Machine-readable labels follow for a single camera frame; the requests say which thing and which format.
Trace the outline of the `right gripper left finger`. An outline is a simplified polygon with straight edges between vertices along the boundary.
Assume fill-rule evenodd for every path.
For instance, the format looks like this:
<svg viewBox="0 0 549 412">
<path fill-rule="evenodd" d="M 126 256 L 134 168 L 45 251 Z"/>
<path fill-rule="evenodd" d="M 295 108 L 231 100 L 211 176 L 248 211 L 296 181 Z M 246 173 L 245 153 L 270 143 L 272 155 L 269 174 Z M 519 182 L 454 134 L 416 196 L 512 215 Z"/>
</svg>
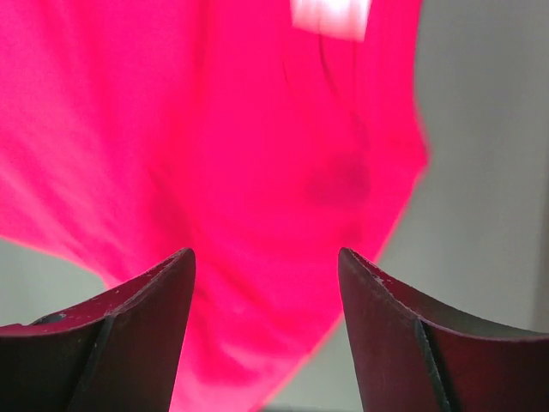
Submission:
<svg viewBox="0 0 549 412">
<path fill-rule="evenodd" d="M 1 329 L 3 411 L 167 411 L 196 258 L 142 275 L 31 324 Z"/>
</svg>

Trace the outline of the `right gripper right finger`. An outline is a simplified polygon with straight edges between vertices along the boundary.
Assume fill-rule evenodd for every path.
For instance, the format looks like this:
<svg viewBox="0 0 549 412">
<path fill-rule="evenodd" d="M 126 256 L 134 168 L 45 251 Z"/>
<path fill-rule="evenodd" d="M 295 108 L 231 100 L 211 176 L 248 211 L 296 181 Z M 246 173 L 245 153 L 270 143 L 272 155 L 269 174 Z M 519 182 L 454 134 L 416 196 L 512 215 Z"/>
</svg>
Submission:
<svg viewBox="0 0 549 412">
<path fill-rule="evenodd" d="M 476 317 L 348 248 L 338 257 L 365 411 L 546 411 L 548 335 Z"/>
</svg>

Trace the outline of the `pink t-shirt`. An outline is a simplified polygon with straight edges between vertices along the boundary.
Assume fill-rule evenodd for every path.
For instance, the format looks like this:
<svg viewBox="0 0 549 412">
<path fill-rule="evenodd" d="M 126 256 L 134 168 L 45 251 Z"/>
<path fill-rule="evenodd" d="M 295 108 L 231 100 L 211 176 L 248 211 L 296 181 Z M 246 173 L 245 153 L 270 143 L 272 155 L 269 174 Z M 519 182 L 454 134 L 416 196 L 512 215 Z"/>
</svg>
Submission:
<svg viewBox="0 0 549 412">
<path fill-rule="evenodd" d="M 318 1 L 4 1 L 1 235 L 117 285 L 189 247 L 174 411 L 252 411 L 341 316 L 427 154 L 421 4 L 359 40 Z"/>
</svg>

